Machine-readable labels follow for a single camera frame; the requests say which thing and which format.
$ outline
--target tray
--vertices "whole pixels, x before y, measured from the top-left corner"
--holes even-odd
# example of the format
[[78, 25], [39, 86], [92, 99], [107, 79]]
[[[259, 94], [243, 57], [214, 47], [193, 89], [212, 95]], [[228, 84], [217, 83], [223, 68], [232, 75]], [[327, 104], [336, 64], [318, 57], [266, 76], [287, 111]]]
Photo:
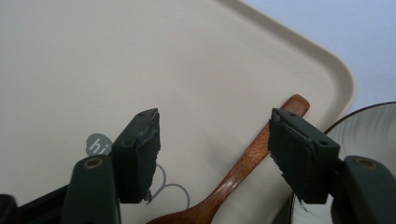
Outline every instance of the tray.
[[[294, 93], [321, 130], [347, 111], [353, 76], [328, 51], [239, 1], [2, 1], [0, 191], [30, 202], [70, 180], [93, 133], [111, 140], [158, 107], [162, 150], [145, 223], [203, 200]], [[268, 157], [213, 223], [268, 223], [290, 189]]]

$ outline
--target table surface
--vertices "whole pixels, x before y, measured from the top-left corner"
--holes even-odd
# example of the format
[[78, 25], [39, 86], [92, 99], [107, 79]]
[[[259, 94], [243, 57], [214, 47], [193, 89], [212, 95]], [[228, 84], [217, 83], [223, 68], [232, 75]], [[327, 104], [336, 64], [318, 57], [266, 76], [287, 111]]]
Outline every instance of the table surface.
[[357, 84], [349, 112], [396, 101], [396, 1], [246, 2], [346, 64]]

